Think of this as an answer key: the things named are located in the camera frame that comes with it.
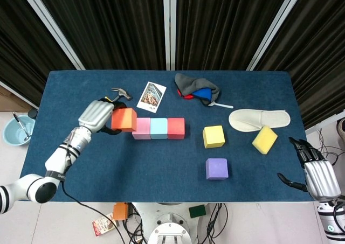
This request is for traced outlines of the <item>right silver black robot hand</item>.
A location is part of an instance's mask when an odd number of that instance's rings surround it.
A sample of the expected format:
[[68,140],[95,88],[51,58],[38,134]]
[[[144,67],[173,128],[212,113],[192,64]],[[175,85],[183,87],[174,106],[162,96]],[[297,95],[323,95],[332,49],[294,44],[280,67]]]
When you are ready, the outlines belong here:
[[307,141],[290,137],[289,142],[296,150],[301,168],[305,174],[305,183],[293,182],[282,173],[277,174],[278,178],[289,187],[308,192],[316,201],[330,202],[337,200],[341,195],[341,189],[331,163]]

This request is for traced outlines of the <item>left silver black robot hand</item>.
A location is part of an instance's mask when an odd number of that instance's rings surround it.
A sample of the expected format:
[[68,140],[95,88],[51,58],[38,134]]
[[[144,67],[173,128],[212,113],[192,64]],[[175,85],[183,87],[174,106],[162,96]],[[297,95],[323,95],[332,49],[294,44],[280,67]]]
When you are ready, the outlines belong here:
[[111,101],[106,97],[94,100],[78,118],[79,126],[87,128],[91,133],[103,132],[109,135],[117,135],[122,130],[111,129],[106,126],[106,123],[116,110],[124,108],[127,108],[125,103]]

